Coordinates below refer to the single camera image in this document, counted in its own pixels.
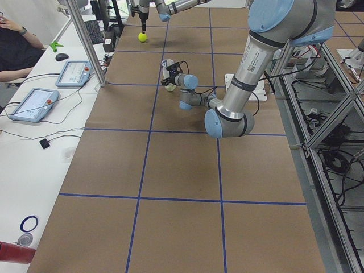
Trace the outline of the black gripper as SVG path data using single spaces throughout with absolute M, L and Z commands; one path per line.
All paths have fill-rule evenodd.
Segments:
M 148 12 L 139 12 L 139 18 L 141 19 L 142 33 L 145 34 L 147 30 L 146 19 L 148 19 Z
M 173 63 L 165 67 L 165 79 L 161 80 L 163 86 L 168 86 L 170 83 L 176 84 L 176 79 L 183 73 L 180 63 Z

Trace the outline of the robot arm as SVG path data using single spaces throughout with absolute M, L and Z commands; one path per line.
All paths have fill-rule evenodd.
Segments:
M 179 12 L 191 9 L 195 6 L 206 4 L 209 2 L 201 0 L 178 0 L 170 4 L 166 4 L 165 1 L 139 1 L 137 5 L 137 11 L 142 26 L 142 34 L 146 33 L 147 30 L 147 20 L 149 17 L 150 3 L 153 2 L 159 14 L 159 18 L 162 22 L 167 22 L 170 20 L 171 16 Z
M 250 31 L 243 58 L 222 100 L 212 94 L 197 94 L 197 77 L 178 71 L 178 64 L 170 59 L 161 62 L 162 85 L 181 88 L 180 108 L 208 108 L 204 123 L 211 137 L 246 135 L 254 127 L 254 117 L 244 107 L 274 53 L 286 43 L 308 46 L 330 39 L 335 10 L 335 1 L 254 1 L 249 10 Z

